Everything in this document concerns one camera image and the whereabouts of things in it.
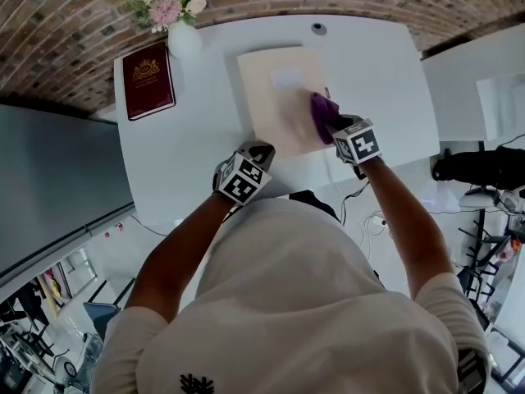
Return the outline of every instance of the red book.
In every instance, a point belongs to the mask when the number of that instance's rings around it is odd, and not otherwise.
[[[124,57],[122,75],[131,121],[175,105],[170,58],[163,42]]]

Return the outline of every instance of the black logo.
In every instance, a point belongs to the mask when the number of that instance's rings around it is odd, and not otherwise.
[[[228,182],[223,191],[231,195],[237,201],[244,203],[257,190],[257,187],[247,182],[242,176],[235,174]]]
[[[352,140],[352,145],[358,159],[363,159],[379,152],[379,147],[377,146],[376,136],[374,135],[373,130],[366,130],[360,135],[350,137],[350,139]]]
[[[206,377],[202,379],[194,378],[190,373],[186,377],[185,375],[180,376],[180,389],[186,394],[213,394],[215,388],[213,388],[213,380]]]
[[[248,178],[257,182],[258,184],[261,183],[261,180],[263,178],[263,171],[261,171],[258,167],[252,165],[246,159],[243,159],[243,162],[240,164],[239,171],[244,173]]]

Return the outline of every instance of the desk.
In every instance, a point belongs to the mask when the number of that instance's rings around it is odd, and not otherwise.
[[[327,28],[312,32],[314,23]],[[209,26],[202,53],[171,58],[176,106],[128,121],[122,59],[115,60],[116,114],[131,193],[145,225],[186,217],[210,194],[215,166],[253,134],[237,56],[309,46],[322,57],[340,111],[371,118],[390,166],[439,151],[436,119],[406,26],[351,16],[274,16]],[[354,177],[329,148],[275,161],[259,194],[273,197]]]

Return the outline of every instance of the brick ceiling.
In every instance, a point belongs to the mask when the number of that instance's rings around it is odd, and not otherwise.
[[[426,50],[492,31],[524,10],[525,0],[209,0],[197,26],[295,13],[367,16],[406,24]],[[0,0],[0,97],[87,115],[114,102],[114,58],[161,38],[138,27],[124,0]]]

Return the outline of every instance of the gray wall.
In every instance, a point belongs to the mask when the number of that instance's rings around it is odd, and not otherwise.
[[[117,126],[0,105],[0,276],[132,201]]]

